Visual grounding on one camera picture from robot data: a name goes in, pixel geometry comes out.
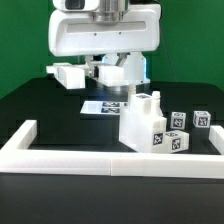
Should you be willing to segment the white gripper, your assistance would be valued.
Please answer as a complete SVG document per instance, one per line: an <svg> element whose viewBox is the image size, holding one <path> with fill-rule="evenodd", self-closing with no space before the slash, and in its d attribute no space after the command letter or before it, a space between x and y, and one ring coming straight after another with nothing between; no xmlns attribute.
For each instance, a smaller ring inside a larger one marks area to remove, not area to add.
<svg viewBox="0 0 224 224"><path fill-rule="evenodd" d="M129 52L154 51L159 46L161 6L130 5L117 21L95 21L98 3L87 3L83 9L68 9L65 3L54 3L56 10L49 20L49 50L55 56L85 56L89 76L98 76L94 56L118 53L115 65L122 67Z"/></svg>

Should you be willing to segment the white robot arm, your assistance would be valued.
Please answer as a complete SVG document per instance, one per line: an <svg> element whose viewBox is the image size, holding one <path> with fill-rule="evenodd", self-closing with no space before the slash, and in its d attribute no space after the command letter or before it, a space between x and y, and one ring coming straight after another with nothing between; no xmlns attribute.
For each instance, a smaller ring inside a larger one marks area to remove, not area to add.
<svg viewBox="0 0 224 224"><path fill-rule="evenodd" d="M49 73L68 89L87 77L108 87L147 83L145 52L159 46L161 6L130 0L52 0L50 52L83 56L82 65L55 63Z"/></svg>

